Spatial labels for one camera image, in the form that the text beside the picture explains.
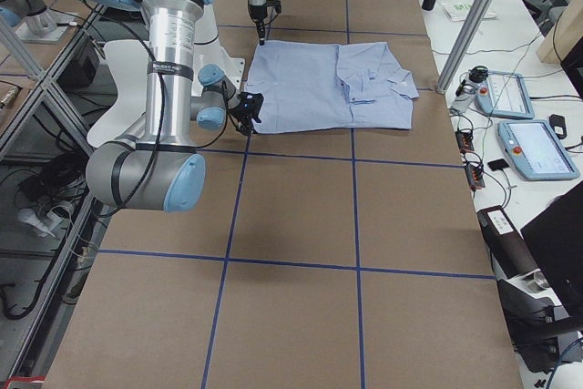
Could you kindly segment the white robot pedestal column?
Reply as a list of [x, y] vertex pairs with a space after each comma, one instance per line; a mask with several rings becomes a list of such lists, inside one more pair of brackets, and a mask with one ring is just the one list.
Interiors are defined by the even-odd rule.
[[213, 5], [205, 5], [203, 16], [196, 21], [193, 40], [192, 96], [199, 96], [203, 86], [198, 80], [199, 71], [208, 64], [218, 66], [230, 82], [240, 88], [245, 59], [231, 57], [220, 42]]

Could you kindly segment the black monitor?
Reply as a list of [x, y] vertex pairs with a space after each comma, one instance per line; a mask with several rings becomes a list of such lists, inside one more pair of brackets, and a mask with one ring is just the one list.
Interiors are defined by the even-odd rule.
[[581, 314], [582, 185], [555, 198], [521, 233], [538, 268], [569, 314]]

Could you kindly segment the brown paper table cover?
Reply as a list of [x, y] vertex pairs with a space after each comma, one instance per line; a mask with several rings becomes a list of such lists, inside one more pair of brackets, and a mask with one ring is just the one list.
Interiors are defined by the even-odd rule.
[[272, 39], [385, 41], [408, 131], [205, 152], [185, 213], [116, 214], [47, 388], [518, 388], [418, 0], [282, 0]]

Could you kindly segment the grey aluminium frame post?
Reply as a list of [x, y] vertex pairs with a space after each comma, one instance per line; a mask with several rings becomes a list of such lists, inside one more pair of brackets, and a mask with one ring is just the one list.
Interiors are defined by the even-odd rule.
[[492, 0], [474, 0], [437, 80], [437, 93], [444, 95], [449, 88], [491, 2]]

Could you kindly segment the light blue striped shirt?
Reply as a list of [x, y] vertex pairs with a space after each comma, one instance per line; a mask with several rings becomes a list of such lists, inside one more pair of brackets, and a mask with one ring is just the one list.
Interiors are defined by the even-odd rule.
[[272, 40], [258, 46], [245, 84], [264, 97], [261, 134], [412, 126], [419, 93], [385, 42]]

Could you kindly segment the near blue teach pendant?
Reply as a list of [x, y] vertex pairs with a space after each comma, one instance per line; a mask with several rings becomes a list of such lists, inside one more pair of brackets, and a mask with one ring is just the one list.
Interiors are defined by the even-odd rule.
[[550, 125], [543, 119], [497, 124], [497, 138], [514, 170], [524, 180], [573, 180], [579, 171]]

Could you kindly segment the far blue teach pendant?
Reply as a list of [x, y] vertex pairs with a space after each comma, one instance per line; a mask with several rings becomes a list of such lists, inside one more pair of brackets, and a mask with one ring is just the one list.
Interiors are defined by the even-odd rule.
[[533, 119], [524, 77], [518, 73], [490, 71], [475, 98], [476, 106], [486, 116]]

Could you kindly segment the blue teach pendant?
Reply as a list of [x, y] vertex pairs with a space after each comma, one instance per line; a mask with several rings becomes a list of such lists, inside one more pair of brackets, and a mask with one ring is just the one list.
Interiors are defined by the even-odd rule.
[[514, 170], [524, 180], [573, 180], [579, 171], [550, 125], [543, 119], [497, 124], [497, 138]]
[[533, 119], [524, 77], [518, 73], [490, 71], [475, 98], [476, 106], [486, 116]]

